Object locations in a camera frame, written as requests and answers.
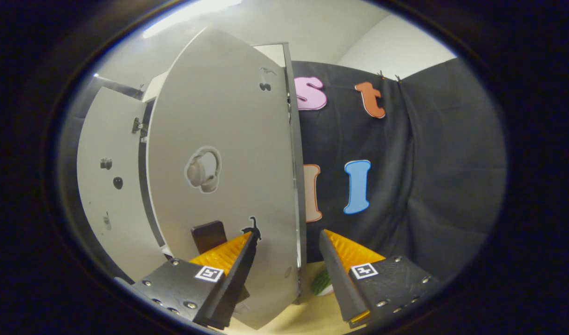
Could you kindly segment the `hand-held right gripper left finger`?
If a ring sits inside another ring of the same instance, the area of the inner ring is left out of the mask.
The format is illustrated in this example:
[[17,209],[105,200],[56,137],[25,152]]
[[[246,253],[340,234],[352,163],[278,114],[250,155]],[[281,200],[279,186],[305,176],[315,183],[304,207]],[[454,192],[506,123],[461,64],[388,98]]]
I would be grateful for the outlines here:
[[133,293],[176,320],[224,329],[244,288],[257,251],[258,232],[238,239],[234,263],[228,271],[172,259],[133,284]]

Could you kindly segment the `black backdrop cloth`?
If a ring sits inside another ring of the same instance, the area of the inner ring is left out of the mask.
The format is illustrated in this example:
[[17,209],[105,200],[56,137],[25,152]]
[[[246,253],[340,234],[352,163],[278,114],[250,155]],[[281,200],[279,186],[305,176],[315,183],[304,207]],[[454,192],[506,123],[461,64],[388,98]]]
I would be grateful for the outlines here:
[[[328,229],[383,256],[404,255],[439,279],[478,253],[501,206],[507,154],[499,110],[460,59],[399,81],[334,64],[294,61],[303,93],[322,107],[299,113],[306,178],[308,262],[322,261]],[[55,177],[70,230],[109,277],[127,276],[89,226],[77,182],[77,148],[89,106],[106,87],[142,93],[103,78],[78,88],[55,143]]]

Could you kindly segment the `green striped toy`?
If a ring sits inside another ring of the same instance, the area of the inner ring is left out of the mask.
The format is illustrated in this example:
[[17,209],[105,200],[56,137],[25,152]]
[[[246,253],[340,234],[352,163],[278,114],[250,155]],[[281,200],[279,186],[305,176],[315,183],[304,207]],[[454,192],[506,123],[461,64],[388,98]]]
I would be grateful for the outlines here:
[[310,284],[310,290],[312,294],[316,296],[324,296],[333,293],[333,285],[327,269],[322,269],[314,276]]

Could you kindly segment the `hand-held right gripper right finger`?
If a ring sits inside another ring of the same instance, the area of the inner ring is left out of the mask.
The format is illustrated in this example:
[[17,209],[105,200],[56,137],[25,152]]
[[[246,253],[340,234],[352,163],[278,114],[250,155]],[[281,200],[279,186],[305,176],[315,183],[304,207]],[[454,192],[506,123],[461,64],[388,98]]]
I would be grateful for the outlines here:
[[351,328],[389,324],[440,290],[440,280],[405,256],[382,256],[323,229],[319,248],[342,320]]

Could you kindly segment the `grey door with headphone sticker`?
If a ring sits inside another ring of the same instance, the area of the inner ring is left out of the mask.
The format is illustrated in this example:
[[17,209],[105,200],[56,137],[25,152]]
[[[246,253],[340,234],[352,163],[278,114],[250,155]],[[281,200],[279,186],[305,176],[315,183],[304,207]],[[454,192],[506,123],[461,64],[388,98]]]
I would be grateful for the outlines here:
[[298,113],[286,70],[206,27],[176,57],[153,104],[146,150],[153,213],[175,257],[199,254],[191,229],[261,234],[234,331],[263,333],[301,294],[305,214]]

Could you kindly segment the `grey door with camera sticker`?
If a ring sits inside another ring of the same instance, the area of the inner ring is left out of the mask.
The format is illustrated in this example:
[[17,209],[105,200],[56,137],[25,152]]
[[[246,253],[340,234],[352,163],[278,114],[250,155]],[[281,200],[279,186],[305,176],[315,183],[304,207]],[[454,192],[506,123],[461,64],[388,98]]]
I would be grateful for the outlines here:
[[77,182],[89,226],[127,279],[140,281],[166,258],[150,226],[142,199],[138,150],[133,132],[145,104],[102,87],[82,126]]

